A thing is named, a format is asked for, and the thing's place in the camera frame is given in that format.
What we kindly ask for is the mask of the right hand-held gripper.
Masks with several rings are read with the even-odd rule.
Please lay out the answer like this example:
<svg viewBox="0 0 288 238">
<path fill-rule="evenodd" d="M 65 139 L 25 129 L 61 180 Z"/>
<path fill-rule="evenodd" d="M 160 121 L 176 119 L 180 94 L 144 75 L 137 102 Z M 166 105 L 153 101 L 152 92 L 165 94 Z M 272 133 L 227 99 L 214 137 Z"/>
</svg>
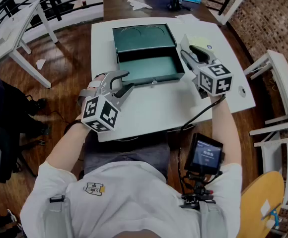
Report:
<svg viewBox="0 0 288 238">
<path fill-rule="evenodd" d="M 201 99 L 220 96 L 231 90 L 233 74 L 220 62 L 213 52 L 200 46 L 190 45 L 189 49 L 197 59 L 185 50 L 180 55 L 186 66 L 195 74 L 192 80 Z"/>
</svg>

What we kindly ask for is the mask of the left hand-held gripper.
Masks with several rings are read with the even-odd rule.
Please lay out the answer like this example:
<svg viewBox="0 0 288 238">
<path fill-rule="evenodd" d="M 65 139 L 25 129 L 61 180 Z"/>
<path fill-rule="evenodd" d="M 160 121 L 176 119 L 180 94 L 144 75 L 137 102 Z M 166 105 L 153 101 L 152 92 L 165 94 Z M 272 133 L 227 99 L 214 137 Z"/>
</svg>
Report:
<svg viewBox="0 0 288 238">
<path fill-rule="evenodd" d="M 124 85 L 119 90 L 112 87 L 113 81 L 129 75 L 128 71 L 116 70 L 102 74 L 106 76 L 97 91 L 83 89 L 77 101 L 81 107 L 77 120 L 97 133 L 115 130 L 121 106 L 135 87 L 133 83 Z"/>
</svg>

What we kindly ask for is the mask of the green box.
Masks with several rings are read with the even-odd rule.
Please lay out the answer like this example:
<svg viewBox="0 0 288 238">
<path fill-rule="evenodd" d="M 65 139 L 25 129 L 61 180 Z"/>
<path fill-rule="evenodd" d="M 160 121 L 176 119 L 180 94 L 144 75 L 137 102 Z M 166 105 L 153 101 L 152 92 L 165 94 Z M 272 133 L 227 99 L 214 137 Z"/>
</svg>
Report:
<svg viewBox="0 0 288 238">
<path fill-rule="evenodd" d="M 122 84 L 135 86 L 180 80 L 185 74 L 177 42 L 167 24 L 114 28 L 113 37 L 120 70 L 129 74 Z"/>
</svg>

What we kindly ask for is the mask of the person's right forearm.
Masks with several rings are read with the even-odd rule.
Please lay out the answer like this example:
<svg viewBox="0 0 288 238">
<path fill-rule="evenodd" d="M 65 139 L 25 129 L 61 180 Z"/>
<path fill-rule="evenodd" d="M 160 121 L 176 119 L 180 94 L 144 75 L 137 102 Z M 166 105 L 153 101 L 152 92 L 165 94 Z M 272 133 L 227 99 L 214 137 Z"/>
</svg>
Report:
<svg viewBox="0 0 288 238">
<path fill-rule="evenodd" d="M 224 165 L 241 165 L 242 153 L 238 130 L 226 99 L 212 107 L 212 138 L 223 144 Z"/>
</svg>

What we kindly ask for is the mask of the person's left forearm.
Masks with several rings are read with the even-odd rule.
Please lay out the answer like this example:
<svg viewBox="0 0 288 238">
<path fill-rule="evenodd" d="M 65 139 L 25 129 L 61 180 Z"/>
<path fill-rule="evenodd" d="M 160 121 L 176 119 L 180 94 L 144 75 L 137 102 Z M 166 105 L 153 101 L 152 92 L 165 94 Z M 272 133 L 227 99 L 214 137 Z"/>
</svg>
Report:
<svg viewBox="0 0 288 238">
<path fill-rule="evenodd" d="M 79 159 L 84 141 L 90 129 L 76 122 L 59 140 L 46 161 L 54 168 L 71 172 Z"/>
</svg>

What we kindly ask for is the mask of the person's left hand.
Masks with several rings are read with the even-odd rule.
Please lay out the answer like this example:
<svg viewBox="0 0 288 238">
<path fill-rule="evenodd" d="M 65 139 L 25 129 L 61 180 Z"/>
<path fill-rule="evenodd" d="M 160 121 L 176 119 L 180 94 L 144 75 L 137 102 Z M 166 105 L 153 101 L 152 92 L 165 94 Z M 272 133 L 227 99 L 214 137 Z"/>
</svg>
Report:
<svg viewBox="0 0 288 238">
<path fill-rule="evenodd" d="M 102 80 L 105 78 L 105 74 L 100 74 L 99 76 L 95 77 L 88 85 L 87 90 L 89 91 L 97 91 L 98 87 L 100 86 Z"/>
</svg>

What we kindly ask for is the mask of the flat white paper sheet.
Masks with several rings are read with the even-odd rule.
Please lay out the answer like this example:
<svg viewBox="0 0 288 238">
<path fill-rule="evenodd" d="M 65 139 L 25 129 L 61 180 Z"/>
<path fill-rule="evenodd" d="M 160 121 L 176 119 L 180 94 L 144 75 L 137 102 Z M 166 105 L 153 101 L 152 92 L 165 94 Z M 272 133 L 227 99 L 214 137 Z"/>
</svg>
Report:
<svg viewBox="0 0 288 238">
<path fill-rule="evenodd" d="M 196 18 L 193 14 L 177 15 L 176 18 L 180 19 L 185 24 L 196 24 L 200 19 Z"/>
</svg>

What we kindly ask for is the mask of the person's grey trousers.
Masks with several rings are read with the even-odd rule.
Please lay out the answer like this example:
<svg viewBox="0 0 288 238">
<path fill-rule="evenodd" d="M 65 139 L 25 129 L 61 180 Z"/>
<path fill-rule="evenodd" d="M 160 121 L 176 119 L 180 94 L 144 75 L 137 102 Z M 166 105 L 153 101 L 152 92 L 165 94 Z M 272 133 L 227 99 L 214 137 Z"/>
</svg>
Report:
<svg viewBox="0 0 288 238">
<path fill-rule="evenodd" d="M 146 134 L 125 141 L 99 142 L 96 132 L 91 131 L 81 152 L 84 161 L 80 178 L 111 162 L 138 161 L 148 163 L 162 174 L 164 180 L 168 179 L 170 147 L 166 132 Z"/>
</svg>

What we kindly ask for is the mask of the dark wooden table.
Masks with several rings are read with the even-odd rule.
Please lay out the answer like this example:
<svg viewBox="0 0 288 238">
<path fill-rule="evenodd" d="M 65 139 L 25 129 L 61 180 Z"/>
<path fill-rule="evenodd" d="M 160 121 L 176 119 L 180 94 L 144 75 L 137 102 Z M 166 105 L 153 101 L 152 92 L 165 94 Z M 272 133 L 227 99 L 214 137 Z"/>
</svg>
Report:
<svg viewBox="0 0 288 238">
<path fill-rule="evenodd" d="M 175 17 L 182 14 L 193 14 L 197 19 L 205 22 L 220 25 L 216 18 L 206 8 L 205 5 L 184 1 L 183 5 L 192 10 L 181 9 L 180 11 L 170 11 L 167 8 L 170 0 L 135 0 L 151 6 L 151 9 L 142 8 L 133 10 L 128 0 L 103 0 L 104 20 L 117 20 L 140 17 Z"/>
</svg>

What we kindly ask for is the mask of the crumpled white paper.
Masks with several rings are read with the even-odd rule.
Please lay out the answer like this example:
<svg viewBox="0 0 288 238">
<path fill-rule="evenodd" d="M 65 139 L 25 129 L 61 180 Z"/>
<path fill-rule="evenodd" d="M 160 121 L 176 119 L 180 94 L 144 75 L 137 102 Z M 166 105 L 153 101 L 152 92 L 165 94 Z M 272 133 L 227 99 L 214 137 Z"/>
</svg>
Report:
<svg viewBox="0 0 288 238">
<path fill-rule="evenodd" d="M 139 10 L 142 8 L 152 9 L 150 5 L 136 0 L 127 0 L 127 2 L 130 3 L 130 6 L 132 7 L 133 10 Z"/>
</svg>

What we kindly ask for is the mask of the black chest-mounted screen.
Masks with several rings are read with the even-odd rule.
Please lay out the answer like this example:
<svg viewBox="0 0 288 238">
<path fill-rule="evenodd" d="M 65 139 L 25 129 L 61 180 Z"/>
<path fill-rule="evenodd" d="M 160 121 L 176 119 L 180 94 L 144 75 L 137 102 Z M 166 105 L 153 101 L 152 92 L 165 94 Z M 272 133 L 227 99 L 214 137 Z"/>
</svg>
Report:
<svg viewBox="0 0 288 238">
<path fill-rule="evenodd" d="M 184 169 L 203 175 L 216 175 L 222 162 L 223 144 L 194 133 Z"/>
</svg>

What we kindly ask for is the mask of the white chair right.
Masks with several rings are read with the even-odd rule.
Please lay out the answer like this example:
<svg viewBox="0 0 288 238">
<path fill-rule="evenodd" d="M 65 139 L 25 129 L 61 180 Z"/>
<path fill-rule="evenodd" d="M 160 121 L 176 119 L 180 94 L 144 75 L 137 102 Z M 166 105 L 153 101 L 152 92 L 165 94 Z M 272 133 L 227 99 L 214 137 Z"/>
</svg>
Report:
<svg viewBox="0 0 288 238">
<path fill-rule="evenodd" d="M 273 79 L 279 90 L 285 115 L 267 120 L 265 122 L 265 128 L 252 130 L 249 134 L 251 136 L 266 134 L 266 137 L 262 141 L 254 143 L 255 147 L 261 149 L 263 171 L 265 173 L 271 171 L 282 172 L 282 145 L 286 146 L 287 175 L 281 207 L 288 210 L 288 63 L 284 55 L 272 50 L 267 50 L 263 56 L 244 71 L 244 74 L 250 74 L 250 78 L 255 79 L 267 71 L 272 73 Z"/>
</svg>

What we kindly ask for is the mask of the person's white shirt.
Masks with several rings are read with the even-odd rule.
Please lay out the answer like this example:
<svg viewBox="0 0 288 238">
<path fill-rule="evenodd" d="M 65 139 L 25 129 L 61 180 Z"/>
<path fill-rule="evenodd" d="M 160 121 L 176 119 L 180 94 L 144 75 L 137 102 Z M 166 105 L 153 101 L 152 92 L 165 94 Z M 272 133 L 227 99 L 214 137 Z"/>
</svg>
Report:
<svg viewBox="0 0 288 238">
<path fill-rule="evenodd" d="M 45 238 L 43 214 L 51 197 L 70 200 L 76 238 L 112 238 L 121 232 L 149 230 L 160 238 L 236 238 L 240 228 L 242 168 L 222 167 L 207 185 L 216 204 L 201 202 L 200 210 L 183 209 L 180 193 L 145 162 L 103 165 L 83 179 L 43 163 L 34 188 L 20 213 L 28 238 Z"/>
</svg>

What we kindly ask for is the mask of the white side table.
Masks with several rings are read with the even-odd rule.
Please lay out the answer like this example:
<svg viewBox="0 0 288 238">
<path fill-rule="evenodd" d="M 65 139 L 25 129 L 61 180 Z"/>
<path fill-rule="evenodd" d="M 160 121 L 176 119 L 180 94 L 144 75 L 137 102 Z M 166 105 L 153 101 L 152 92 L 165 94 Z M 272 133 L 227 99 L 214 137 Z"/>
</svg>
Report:
<svg viewBox="0 0 288 238">
<path fill-rule="evenodd" d="M 54 31 L 50 28 L 48 20 L 42 10 L 40 2 L 37 0 L 27 7 L 23 8 L 11 18 L 6 20 L 0 32 L 3 30 L 11 30 L 8 40 L 0 46 L 0 62 L 10 56 L 19 66 L 21 66 L 29 75 L 36 79 L 41 85 L 47 89 L 51 88 L 51 83 L 44 78 L 18 51 L 19 46 L 30 54 L 31 50 L 23 40 L 23 35 L 32 20 L 34 15 L 38 15 L 45 26 L 49 36 L 54 43 L 58 42 L 58 39 Z"/>
</svg>

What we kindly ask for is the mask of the black office chair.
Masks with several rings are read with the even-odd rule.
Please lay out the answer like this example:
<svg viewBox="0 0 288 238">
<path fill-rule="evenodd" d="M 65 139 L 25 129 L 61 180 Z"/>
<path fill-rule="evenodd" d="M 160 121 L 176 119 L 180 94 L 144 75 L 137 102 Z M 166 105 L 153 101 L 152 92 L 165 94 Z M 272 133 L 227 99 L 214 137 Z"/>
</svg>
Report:
<svg viewBox="0 0 288 238">
<path fill-rule="evenodd" d="M 20 162 L 32 173 L 22 152 L 45 144 L 38 137 L 47 135 L 50 128 L 35 120 L 34 115 L 46 104 L 45 98 L 35 101 L 0 79 L 0 183 L 21 170 Z"/>
</svg>

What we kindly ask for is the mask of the yellow wooden chair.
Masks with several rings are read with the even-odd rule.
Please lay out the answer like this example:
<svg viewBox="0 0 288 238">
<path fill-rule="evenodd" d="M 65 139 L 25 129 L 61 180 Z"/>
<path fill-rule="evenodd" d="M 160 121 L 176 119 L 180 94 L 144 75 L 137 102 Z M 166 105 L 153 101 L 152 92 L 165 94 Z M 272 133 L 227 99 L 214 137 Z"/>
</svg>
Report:
<svg viewBox="0 0 288 238">
<path fill-rule="evenodd" d="M 274 208 L 283 203 L 285 187 L 282 175 L 277 171 L 267 172 L 256 178 L 241 196 L 241 222 L 237 238 L 265 238 L 271 229 L 262 221 L 261 207 L 268 200 Z"/>
</svg>

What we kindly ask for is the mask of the blue hand tool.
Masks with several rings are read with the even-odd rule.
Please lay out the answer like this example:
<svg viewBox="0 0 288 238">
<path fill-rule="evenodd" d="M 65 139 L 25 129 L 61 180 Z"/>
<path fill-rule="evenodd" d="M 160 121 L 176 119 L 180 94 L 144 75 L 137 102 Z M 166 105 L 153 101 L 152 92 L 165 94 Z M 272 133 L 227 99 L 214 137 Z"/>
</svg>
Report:
<svg viewBox="0 0 288 238">
<path fill-rule="evenodd" d="M 266 200 L 261 207 L 261 214 L 262 218 L 261 220 L 267 220 L 266 221 L 266 227 L 269 229 L 272 229 L 275 227 L 276 229 L 280 226 L 280 219 L 278 216 L 277 209 L 281 206 L 281 203 L 279 203 L 276 207 L 271 208 L 268 200 Z"/>
</svg>

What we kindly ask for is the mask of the black screen mount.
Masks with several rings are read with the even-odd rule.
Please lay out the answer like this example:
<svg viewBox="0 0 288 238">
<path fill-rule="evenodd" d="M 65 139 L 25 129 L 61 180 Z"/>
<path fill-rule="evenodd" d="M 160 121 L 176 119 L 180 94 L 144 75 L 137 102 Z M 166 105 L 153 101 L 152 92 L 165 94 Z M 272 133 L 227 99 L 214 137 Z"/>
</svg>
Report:
<svg viewBox="0 0 288 238">
<path fill-rule="evenodd" d="M 206 189 L 205 186 L 221 175 L 222 171 L 218 171 L 212 180 L 206 181 L 205 174 L 194 174 L 190 171 L 187 171 L 186 175 L 181 178 L 181 181 L 188 189 L 192 190 L 193 192 L 182 194 L 181 199 L 184 200 L 184 203 L 180 205 L 180 207 L 183 209 L 200 210 L 200 202 L 216 204 L 213 195 L 214 192 L 212 190 Z"/>
</svg>

